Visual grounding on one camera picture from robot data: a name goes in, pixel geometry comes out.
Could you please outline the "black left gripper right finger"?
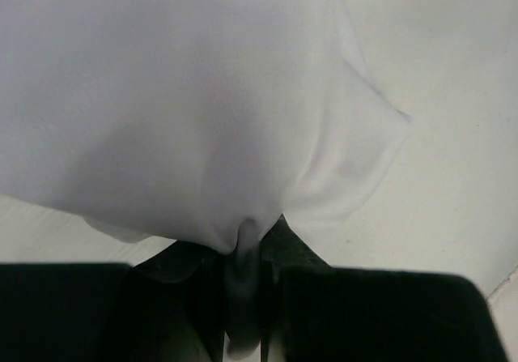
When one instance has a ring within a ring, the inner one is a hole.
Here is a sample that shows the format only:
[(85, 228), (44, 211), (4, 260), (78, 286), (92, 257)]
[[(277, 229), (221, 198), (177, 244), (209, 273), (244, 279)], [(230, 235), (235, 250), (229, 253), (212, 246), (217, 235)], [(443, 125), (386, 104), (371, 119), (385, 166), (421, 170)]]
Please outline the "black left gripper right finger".
[(334, 267), (280, 219), (261, 243), (264, 361), (505, 361), (459, 275)]

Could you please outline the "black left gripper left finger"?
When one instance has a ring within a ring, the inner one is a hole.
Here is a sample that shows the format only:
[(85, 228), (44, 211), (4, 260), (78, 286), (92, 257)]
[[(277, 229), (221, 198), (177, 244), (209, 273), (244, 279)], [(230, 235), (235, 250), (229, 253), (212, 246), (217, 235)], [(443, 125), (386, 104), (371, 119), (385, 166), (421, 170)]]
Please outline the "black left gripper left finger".
[(4, 263), (4, 361), (220, 361), (223, 259), (185, 242), (145, 262)]

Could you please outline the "white t shirt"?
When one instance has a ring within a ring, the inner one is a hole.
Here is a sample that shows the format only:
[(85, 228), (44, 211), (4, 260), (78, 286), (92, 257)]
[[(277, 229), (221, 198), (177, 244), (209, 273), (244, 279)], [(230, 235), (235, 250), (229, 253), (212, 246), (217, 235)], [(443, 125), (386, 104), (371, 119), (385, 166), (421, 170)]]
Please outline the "white t shirt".
[(344, 0), (1, 0), (2, 194), (227, 255), (232, 356), (263, 237), (335, 233), (409, 124)]

